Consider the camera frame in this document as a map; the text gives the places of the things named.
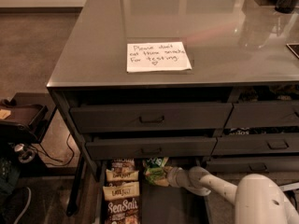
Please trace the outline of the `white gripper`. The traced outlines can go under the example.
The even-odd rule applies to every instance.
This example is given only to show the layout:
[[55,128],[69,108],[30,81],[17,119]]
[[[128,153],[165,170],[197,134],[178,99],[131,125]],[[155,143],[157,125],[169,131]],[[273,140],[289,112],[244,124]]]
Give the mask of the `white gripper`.
[[174,188],[189,188],[191,182],[189,179],[188,172],[180,167],[165,166],[164,171],[167,172],[167,179],[156,179],[154,183],[157,186],[168,187],[169,184]]

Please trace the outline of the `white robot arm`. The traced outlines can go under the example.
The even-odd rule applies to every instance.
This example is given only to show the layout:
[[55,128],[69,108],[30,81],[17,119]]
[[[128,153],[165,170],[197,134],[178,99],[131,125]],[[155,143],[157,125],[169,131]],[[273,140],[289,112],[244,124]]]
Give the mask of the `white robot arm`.
[[167,183],[197,196],[218,193],[235,208],[235,224],[299,224],[299,214],[281,188],[265,175],[244,176],[237,185],[193,166],[166,169]]

